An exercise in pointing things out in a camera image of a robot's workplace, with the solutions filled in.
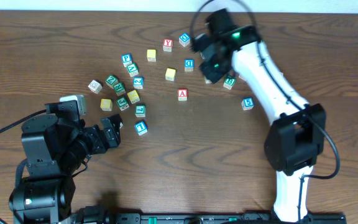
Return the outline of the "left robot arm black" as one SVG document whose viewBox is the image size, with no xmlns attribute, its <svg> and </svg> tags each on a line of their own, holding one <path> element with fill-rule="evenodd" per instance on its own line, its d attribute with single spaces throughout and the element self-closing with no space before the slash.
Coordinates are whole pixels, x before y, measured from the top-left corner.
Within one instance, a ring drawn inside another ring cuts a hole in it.
<svg viewBox="0 0 358 224">
<path fill-rule="evenodd" d="M 93 154 L 121 143 L 119 114 L 86 127 L 75 100 L 48 103 L 46 112 L 22 125 L 28 177 L 18 177 L 9 198 L 14 223 L 60 223 L 71 216 L 74 176 Z"/>
</svg>

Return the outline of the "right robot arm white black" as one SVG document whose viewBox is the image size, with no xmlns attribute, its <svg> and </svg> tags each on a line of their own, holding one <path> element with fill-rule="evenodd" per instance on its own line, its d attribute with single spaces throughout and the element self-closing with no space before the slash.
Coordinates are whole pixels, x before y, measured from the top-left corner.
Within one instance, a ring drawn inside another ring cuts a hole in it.
<svg viewBox="0 0 358 224">
<path fill-rule="evenodd" d="M 323 151 L 326 113 L 287 82 L 254 26 L 209 31 L 191 39 L 204 60 L 200 70 L 212 83 L 234 71 L 253 91 L 270 123 L 264 151 L 277 175 L 274 214 L 282 222 L 303 221 L 308 180 Z"/>
</svg>

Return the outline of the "red A block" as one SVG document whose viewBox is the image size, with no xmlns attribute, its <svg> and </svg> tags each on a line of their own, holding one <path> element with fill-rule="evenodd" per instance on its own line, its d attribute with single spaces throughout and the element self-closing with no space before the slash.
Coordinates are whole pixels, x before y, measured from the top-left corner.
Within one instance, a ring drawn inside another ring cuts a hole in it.
<svg viewBox="0 0 358 224">
<path fill-rule="evenodd" d="M 178 100 L 186 101 L 188 99 L 188 90 L 186 88 L 178 89 Z"/>
</svg>

